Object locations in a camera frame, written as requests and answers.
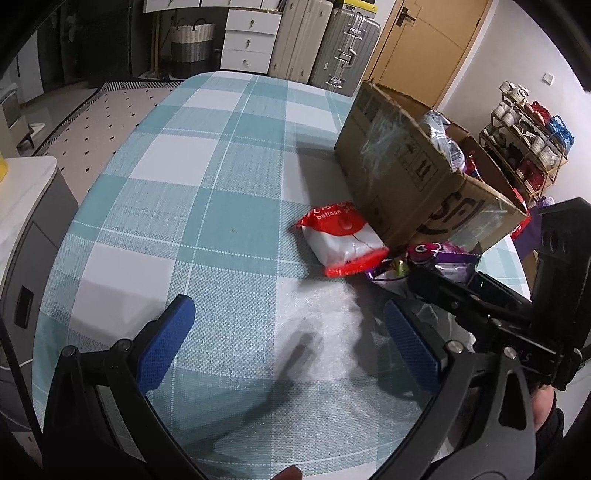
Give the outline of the person's right hand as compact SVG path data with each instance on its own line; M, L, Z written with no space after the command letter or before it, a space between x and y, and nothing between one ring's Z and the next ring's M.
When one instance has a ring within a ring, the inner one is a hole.
M535 431L538 431L549 418L554 408L555 400L555 390L549 385L542 386L531 394Z

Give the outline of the person's left hand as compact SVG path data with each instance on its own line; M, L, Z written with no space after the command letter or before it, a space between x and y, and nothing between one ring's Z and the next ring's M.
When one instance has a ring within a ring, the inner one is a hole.
M291 465L273 476L271 480L303 480L304 474L300 468Z

